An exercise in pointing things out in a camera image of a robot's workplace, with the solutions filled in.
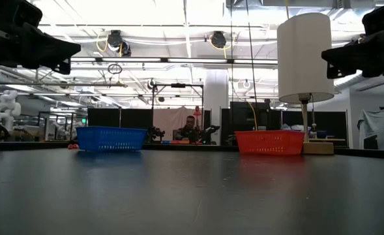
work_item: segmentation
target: ceiling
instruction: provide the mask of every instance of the ceiling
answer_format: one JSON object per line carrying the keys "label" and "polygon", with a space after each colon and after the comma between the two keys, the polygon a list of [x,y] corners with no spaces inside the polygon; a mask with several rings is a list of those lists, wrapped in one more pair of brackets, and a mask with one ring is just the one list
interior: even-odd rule
{"label": "ceiling", "polygon": [[[172,57],[211,59],[277,59],[276,29],[287,19],[285,1],[248,0],[34,0],[29,1],[43,11],[39,29],[58,39],[80,43],[82,50],[75,57],[118,57],[118,53],[105,48],[106,35],[112,29],[122,31],[122,37],[132,50],[132,57]],[[332,29],[332,46],[338,47],[363,32],[362,17],[383,5],[384,1],[350,0],[289,0],[289,16],[308,12],[329,15]],[[213,31],[223,31],[228,50],[217,50],[209,42]],[[32,89],[41,93],[73,93],[73,96],[43,95],[46,102],[67,101],[122,108],[149,108],[151,90],[147,83],[203,84],[207,69],[225,69],[233,86],[229,95],[243,99],[254,95],[253,77],[258,97],[277,97],[276,65],[249,66],[206,65],[197,63],[118,63],[123,71],[119,75],[108,73],[110,63],[72,63],[70,75],[51,73],[46,68],[37,71],[0,67],[3,82],[75,82],[103,84],[89,91],[108,95],[102,103],[92,101],[74,87],[38,86]],[[120,81],[128,87],[116,85]],[[191,88],[166,87],[160,92],[164,102],[157,107],[199,105],[201,91]]]}

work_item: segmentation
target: person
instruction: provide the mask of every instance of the person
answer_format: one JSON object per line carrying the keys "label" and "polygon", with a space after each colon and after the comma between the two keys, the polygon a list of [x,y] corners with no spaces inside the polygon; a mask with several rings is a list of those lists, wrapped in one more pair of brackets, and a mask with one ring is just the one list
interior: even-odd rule
{"label": "person", "polygon": [[190,138],[196,138],[196,129],[195,129],[195,118],[194,116],[188,116],[186,118],[186,125],[183,128],[180,128],[177,132],[175,139],[176,140],[190,140]]}

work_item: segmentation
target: blue basket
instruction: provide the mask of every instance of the blue basket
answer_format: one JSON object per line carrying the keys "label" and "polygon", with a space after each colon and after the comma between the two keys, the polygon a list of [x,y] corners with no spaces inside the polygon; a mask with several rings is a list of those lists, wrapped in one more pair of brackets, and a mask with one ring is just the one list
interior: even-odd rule
{"label": "blue basket", "polygon": [[89,151],[134,151],[144,142],[143,129],[117,127],[77,127],[79,148]]}

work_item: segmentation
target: plastic basket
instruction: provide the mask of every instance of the plastic basket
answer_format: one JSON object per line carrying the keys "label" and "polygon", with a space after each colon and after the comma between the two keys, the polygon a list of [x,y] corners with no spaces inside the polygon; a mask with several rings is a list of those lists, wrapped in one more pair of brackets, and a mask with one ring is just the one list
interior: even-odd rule
{"label": "plastic basket", "polygon": [[299,131],[236,131],[241,153],[299,155],[304,133]]}
{"label": "plastic basket", "polygon": [[78,127],[79,148],[89,151],[134,151],[144,142],[143,129],[116,127]]}

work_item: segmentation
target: black table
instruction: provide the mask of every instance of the black table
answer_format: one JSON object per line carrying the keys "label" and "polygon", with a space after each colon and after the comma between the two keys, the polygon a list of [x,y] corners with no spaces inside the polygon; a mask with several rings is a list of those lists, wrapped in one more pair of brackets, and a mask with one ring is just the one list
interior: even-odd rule
{"label": "black table", "polygon": [[384,159],[0,152],[0,234],[384,234]]}

